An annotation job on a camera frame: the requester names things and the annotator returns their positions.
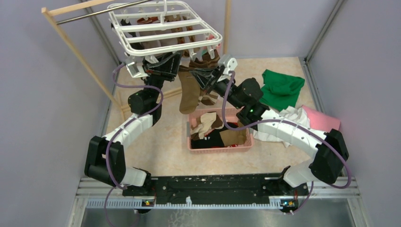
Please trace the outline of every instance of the pink laundry basket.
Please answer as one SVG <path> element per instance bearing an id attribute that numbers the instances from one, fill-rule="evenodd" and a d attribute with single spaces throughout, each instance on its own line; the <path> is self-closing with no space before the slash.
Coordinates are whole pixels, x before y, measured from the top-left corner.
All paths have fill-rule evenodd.
<path id="1" fill-rule="evenodd" d="M 226 109 L 226 120 L 227 122 L 237 122 L 238 118 L 236 114 L 240 111 L 235 108 Z M 249 133 L 249 129 L 246 129 L 246 141 L 243 145 L 238 145 L 233 148 L 208 148 L 208 149 L 192 149 L 191 148 L 191 126 L 196 126 L 196 118 L 202 116 L 208 112 L 216 112 L 217 115 L 221 118 L 221 108 L 219 109 L 203 109 L 203 110 L 195 110 L 193 113 L 188 115 L 188 123 L 187 123 L 187 147 L 192 154 L 211 154 L 211 153 L 225 153 L 225 152 L 245 152 L 248 151 L 251 147 L 253 147 L 253 135 Z"/>

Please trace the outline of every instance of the hanging sock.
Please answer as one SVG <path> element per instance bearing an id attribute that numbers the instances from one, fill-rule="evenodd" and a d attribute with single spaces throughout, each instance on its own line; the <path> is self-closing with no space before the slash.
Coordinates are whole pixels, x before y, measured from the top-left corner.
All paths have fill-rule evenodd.
<path id="1" fill-rule="evenodd" d="M 190 73 L 191 70 L 195 69 L 208 69 L 217 67 L 220 57 L 217 52 L 215 52 L 215 54 L 216 58 L 212 60 L 199 61 L 198 59 L 195 59 L 194 61 L 190 61 L 188 67 L 183 65 L 180 66 L 178 78 L 180 79 L 182 89 L 180 102 L 180 112 L 182 114 L 190 114 L 194 112 L 199 102 L 202 102 L 205 105 L 214 105 L 216 103 L 218 94 L 210 93 L 205 95 L 204 91 L 201 90 L 198 81 Z M 202 58 L 210 58 L 208 55 L 209 53 L 206 53 Z"/>

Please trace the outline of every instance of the cable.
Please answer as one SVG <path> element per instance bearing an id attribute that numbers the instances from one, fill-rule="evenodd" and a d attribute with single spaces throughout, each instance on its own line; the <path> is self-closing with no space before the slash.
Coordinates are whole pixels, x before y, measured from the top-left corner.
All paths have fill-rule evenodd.
<path id="1" fill-rule="evenodd" d="M 139 115 L 137 118 L 132 118 L 132 119 L 129 120 L 127 123 L 125 123 L 125 124 L 124 124 L 124 127 L 127 127 L 127 126 L 128 126 L 129 124 L 131 124 L 134 120 L 136 120 L 136 119 L 138 119 L 138 118 L 140 118 L 140 117 L 142 117 L 142 116 L 145 116 L 145 115 L 147 115 L 147 114 L 150 114 L 151 112 L 157 110 L 157 109 L 160 107 L 160 105 L 162 104 L 163 98 L 164 98 L 164 97 L 163 97 L 163 92 L 162 92 L 158 87 L 155 87 L 155 86 L 150 86 L 150 85 L 132 85 L 132 86 L 131 86 L 131 85 L 123 85 L 123 84 L 117 83 L 115 77 L 116 77 L 117 73 L 121 70 L 121 68 L 124 67 L 124 65 L 125 65 L 125 64 L 122 63 L 121 65 L 117 66 L 116 69 L 113 70 L 113 76 L 112 76 L 112 78 L 113 78 L 113 82 L 114 82 L 114 84 L 115 84 L 116 86 L 118 86 L 118 87 L 123 87 L 123 88 L 151 88 L 151 89 L 155 89 L 156 91 L 158 91 L 158 92 L 160 93 L 160 102 L 159 102 L 153 109 L 147 111 L 147 112 L 144 113 L 144 114 Z M 120 128 L 120 129 L 112 136 L 112 138 L 110 139 L 110 141 L 109 141 L 108 144 L 107 144 L 106 154 L 105 154 L 105 156 L 106 156 L 107 171 L 109 172 L 109 175 L 110 175 L 110 178 L 111 178 L 112 182 L 116 185 L 116 187 L 112 187 L 111 190 L 109 191 L 109 193 L 107 194 L 106 199 L 105 199 L 105 206 L 104 206 L 107 223 L 108 223 L 110 226 L 112 226 L 112 227 L 115 227 L 115 226 L 111 223 L 111 221 L 109 220 L 109 217 L 108 217 L 108 215 L 107 215 L 107 208 L 106 208 L 106 207 L 107 207 L 107 200 L 109 199 L 110 194 L 112 193 L 112 191 L 113 191 L 115 188 L 119 188 L 119 189 L 122 189 L 122 190 L 127 189 L 127 186 L 126 186 L 126 185 L 121 186 L 121 185 L 117 182 L 117 180 L 115 179 L 115 177 L 114 177 L 114 175 L 113 175 L 113 173 L 112 173 L 111 167 L 110 167 L 110 159 L 109 159 L 109 153 L 110 153 L 111 144 L 113 143 L 114 139 L 121 133 L 121 131 L 122 131 L 122 129 Z M 139 221 L 139 218 L 138 218 L 137 221 L 133 224 L 133 226 L 136 226 L 137 223 L 138 223 L 138 221 Z"/>
<path id="2" fill-rule="evenodd" d="M 285 120 L 279 120 L 279 119 L 261 120 L 261 121 L 253 122 L 253 123 L 251 123 L 249 125 L 246 125 L 246 126 L 243 126 L 243 127 L 238 127 L 238 128 L 233 128 L 233 127 L 229 126 L 227 124 L 227 120 L 226 120 L 226 104 L 227 104 L 227 99 L 228 99 L 228 93 L 229 93 L 229 91 L 231 89 L 231 85 L 233 84 L 233 81 L 234 81 L 235 71 L 229 71 L 228 73 L 231 74 L 231 78 L 230 78 L 230 81 L 228 82 L 226 92 L 224 93 L 223 107 L 222 107 L 222 110 L 221 110 L 224 126 L 226 126 L 228 129 L 234 130 L 234 131 L 244 130 L 244 129 L 247 129 L 249 127 L 255 126 L 257 124 L 266 123 L 266 122 L 282 122 L 284 124 L 289 124 L 289 125 L 292 125 L 294 127 L 298 127 L 300 130 L 310 134 L 312 137 L 314 137 L 315 139 L 319 140 L 321 143 L 326 145 L 340 159 L 341 163 L 344 165 L 345 170 L 347 171 L 347 176 L 348 176 L 347 183 L 344 186 L 337 186 L 337 185 L 333 185 L 333 184 L 329 184 L 329 185 L 331 187 L 338 188 L 338 189 L 344 189 L 344 188 L 348 188 L 349 187 L 349 185 L 351 184 L 351 170 L 349 169 L 349 167 L 347 165 L 347 162 L 344 160 L 344 158 L 339 154 L 339 152 L 332 145 L 330 145 L 328 142 L 324 141 L 322 138 L 320 138 L 318 135 L 314 134 L 313 132 L 309 131 L 308 129 L 306 129 L 306 128 L 300 126 L 300 125 L 297 125 L 294 122 L 285 121 Z M 299 208 L 297 210 L 299 210 L 301 207 L 303 207 L 303 205 L 308 201 L 310 195 L 312 194 L 312 189 L 313 189 L 313 182 L 312 182 L 311 190 L 310 190 L 308 196 L 306 197 L 304 202 L 301 204 L 301 206 L 299 206 Z"/>

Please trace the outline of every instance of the pink cloth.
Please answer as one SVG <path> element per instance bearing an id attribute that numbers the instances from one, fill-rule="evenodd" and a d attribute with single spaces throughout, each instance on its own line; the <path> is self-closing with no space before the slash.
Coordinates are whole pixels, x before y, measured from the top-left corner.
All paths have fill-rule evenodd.
<path id="1" fill-rule="evenodd" d="M 308 114 L 312 129 L 330 132 L 331 129 L 338 130 L 340 128 L 341 121 L 339 119 L 327 116 L 305 105 L 303 105 L 302 108 Z"/>

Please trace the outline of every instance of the metal rail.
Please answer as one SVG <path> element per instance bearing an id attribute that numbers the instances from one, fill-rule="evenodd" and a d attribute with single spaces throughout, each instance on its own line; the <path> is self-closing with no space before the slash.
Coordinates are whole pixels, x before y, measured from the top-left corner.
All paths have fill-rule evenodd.
<path id="1" fill-rule="evenodd" d="M 126 8 L 126 7 L 139 5 L 139 4 L 148 2 L 148 1 L 152 1 L 152 0 L 140 0 L 140 1 L 131 2 L 131 3 L 124 4 L 124 5 L 116 6 L 116 7 L 113 7 L 113 8 L 104 9 L 104 10 L 101 10 L 101 11 L 98 11 L 98 12 L 89 13 L 89 14 L 85 14 L 85 15 L 82 15 L 82 16 L 78 16 L 78 17 L 73 17 L 73 18 L 70 18 L 70 19 L 58 21 L 57 25 L 62 25 L 62 24 L 68 23 L 68 22 L 81 20 L 81 19 L 84 19 L 84 18 L 87 18 L 87 17 L 96 16 L 96 15 L 99 15 L 99 14 L 104 14 L 104 13 L 107 13 L 107 12 L 110 12 L 110 11 L 114 11 L 114 10 L 117 10 L 117 9 L 123 9 L 123 8 Z"/>

